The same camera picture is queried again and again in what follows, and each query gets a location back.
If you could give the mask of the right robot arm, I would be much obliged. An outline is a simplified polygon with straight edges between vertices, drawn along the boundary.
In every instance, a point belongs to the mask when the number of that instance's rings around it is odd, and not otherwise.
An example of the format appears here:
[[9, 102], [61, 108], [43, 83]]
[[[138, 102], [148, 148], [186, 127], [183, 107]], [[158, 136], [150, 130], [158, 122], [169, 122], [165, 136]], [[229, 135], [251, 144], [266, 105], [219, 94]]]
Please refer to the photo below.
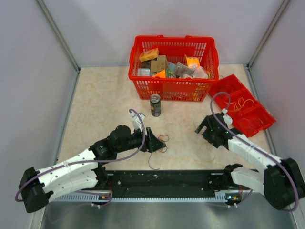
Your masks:
[[229, 189], [241, 185], [259, 192], [277, 210], [290, 204], [297, 206], [305, 196], [305, 183], [297, 162], [266, 152], [237, 128], [230, 129], [231, 123], [228, 115], [217, 113], [206, 116], [195, 130], [215, 148], [223, 146], [255, 167], [251, 170], [242, 165], [227, 166], [223, 185]]

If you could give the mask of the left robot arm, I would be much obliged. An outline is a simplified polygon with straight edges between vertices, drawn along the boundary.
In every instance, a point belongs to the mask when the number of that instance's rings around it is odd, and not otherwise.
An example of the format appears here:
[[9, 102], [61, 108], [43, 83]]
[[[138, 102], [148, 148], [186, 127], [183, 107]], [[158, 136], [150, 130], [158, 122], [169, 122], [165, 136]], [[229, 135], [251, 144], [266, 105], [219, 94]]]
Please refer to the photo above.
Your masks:
[[103, 189], [108, 175], [103, 165], [117, 160], [118, 153], [135, 149], [149, 152], [164, 149], [166, 143], [158, 139], [151, 128], [131, 131], [119, 125], [109, 136], [94, 143], [78, 155], [59, 164], [24, 171], [17, 196], [21, 196], [26, 212], [36, 212], [54, 199], [81, 189]]

